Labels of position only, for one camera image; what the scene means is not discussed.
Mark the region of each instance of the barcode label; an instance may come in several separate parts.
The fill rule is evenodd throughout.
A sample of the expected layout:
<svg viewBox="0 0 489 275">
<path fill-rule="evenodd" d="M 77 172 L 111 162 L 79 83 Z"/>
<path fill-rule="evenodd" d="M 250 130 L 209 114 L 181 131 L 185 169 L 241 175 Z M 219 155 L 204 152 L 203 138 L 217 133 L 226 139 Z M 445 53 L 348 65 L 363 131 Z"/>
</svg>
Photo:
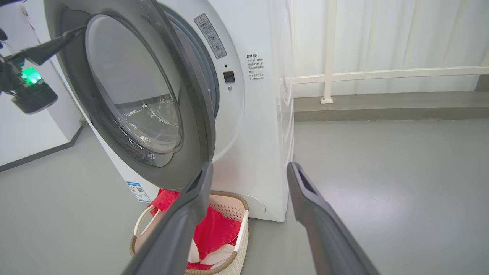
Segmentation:
<svg viewBox="0 0 489 275">
<path fill-rule="evenodd" d="M 150 198 L 148 195 L 146 195 L 146 192 L 144 192 L 143 187 L 139 183 L 127 182 L 127 185 L 132 190 L 138 201 L 142 203 L 151 202 Z"/>
</svg>

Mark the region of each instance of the front-loading washing machine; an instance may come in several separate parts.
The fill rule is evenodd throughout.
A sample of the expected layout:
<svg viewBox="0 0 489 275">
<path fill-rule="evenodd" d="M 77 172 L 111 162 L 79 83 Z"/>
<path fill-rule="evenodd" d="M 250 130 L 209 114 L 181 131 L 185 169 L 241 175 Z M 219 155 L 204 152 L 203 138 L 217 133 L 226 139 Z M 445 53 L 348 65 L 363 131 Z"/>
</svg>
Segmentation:
<svg viewBox="0 0 489 275">
<path fill-rule="evenodd" d="M 24 3 L 42 42 L 85 34 L 53 63 L 137 199 L 179 190 L 212 160 L 212 189 L 284 221 L 293 153 L 286 0 Z"/>
</svg>

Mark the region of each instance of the green led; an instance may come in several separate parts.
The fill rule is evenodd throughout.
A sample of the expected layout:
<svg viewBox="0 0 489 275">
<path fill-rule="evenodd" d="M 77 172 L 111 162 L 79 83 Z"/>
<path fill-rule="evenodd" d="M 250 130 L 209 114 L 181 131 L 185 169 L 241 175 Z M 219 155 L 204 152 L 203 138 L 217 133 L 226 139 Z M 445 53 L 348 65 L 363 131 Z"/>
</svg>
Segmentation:
<svg viewBox="0 0 489 275">
<path fill-rule="evenodd" d="M 22 78 L 24 79 L 24 82 L 28 86 L 32 86 L 36 83 L 38 83 L 42 77 L 41 75 L 34 70 L 34 68 L 26 68 L 22 70 Z"/>
</svg>

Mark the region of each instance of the open washing machine door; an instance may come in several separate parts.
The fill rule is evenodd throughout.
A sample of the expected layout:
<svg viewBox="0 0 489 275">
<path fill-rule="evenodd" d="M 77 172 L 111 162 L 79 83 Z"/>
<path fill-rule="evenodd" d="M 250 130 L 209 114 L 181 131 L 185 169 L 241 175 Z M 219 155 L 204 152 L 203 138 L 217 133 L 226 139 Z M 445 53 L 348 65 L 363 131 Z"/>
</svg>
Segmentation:
<svg viewBox="0 0 489 275">
<path fill-rule="evenodd" d="M 150 0 L 46 0 L 51 37 L 87 26 L 59 54 L 96 131 L 135 172 L 165 189 L 188 184 L 215 149 L 215 114 L 189 44 Z"/>
</svg>

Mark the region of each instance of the warning label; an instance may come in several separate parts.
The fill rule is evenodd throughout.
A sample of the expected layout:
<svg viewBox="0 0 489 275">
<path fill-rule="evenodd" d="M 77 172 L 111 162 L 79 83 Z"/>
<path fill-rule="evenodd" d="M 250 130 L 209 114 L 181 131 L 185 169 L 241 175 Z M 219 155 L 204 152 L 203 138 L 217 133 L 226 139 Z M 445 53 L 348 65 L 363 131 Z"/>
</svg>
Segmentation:
<svg viewBox="0 0 489 275">
<path fill-rule="evenodd" d="M 139 183 L 127 182 L 127 185 L 129 185 L 129 188 L 133 191 L 138 201 L 142 203 L 151 202 L 150 198 L 148 197 L 148 195 L 146 195 L 146 192 L 144 192 L 143 188 Z"/>
<path fill-rule="evenodd" d="M 248 77 L 250 80 L 262 80 L 265 79 L 263 69 L 263 58 L 259 57 L 257 53 L 246 55 L 248 62 Z"/>
<path fill-rule="evenodd" d="M 205 36 L 209 46 L 211 46 L 212 51 L 217 59 L 227 55 L 224 46 L 222 45 L 221 39 L 216 33 L 216 30 L 212 26 L 211 22 L 203 13 L 194 19 L 194 22 L 199 26 L 200 31 Z"/>
</svg>

